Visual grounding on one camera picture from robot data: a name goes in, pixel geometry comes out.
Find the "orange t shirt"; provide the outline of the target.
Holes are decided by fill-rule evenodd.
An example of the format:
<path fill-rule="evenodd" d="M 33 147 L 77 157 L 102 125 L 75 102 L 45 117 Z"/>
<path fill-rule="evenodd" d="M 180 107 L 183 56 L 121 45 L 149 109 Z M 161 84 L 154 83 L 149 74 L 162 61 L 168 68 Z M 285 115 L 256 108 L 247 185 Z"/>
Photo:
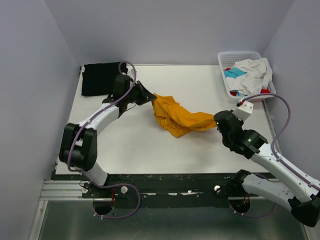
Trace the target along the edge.
<path fill-rule="evenodd" d="M 214 115 L 205 112 L 189 112 L 175 101 L 173 96 L 156 94 L 151 102 L 158 125 L 172 136 L 179 138 L 192 131 L 204 132 L 217 126 Z"/>

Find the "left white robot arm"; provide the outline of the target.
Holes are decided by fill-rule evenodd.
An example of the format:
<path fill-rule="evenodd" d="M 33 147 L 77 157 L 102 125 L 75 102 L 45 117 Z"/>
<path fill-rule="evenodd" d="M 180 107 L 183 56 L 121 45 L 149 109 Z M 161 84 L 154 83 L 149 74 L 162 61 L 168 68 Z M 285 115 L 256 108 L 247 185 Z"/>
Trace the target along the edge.
<path fill-rule="evenodd" d="M 58 159 L 71 172 L 79 172 L 94 183 L 93 191 L 107 197 L 111 185 L 106 182 L 108 173 L 97 163 L 98 136 L 113 121 L 120 118 L 129 104 L 142 106 L 156 100 L 140 81 L 126 74 L 116 76 L 111 93 L 100 108 L 85 120 L 64 127 Z"/>

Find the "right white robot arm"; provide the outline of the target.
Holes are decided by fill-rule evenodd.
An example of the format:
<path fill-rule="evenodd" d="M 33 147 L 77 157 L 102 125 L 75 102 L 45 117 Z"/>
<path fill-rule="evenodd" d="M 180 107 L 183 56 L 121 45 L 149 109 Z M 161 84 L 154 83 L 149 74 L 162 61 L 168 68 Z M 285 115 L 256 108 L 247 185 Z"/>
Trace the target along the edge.
<path fill-rule="evenodd" d="M 315 227 L 320 220 L 319 180 L 279 154 L 260 133 L 243 129 L 243 121 L 236 114 L 236 111 L 223 110 L 214 116 L 223 145 L 262 166 L 280 182 L 273 183 L 240 170 L 237 179 L 230 183 L 230 191 L 236 196 L 245 192 L 259 195 L 286 208 L 305 226 Z"/>

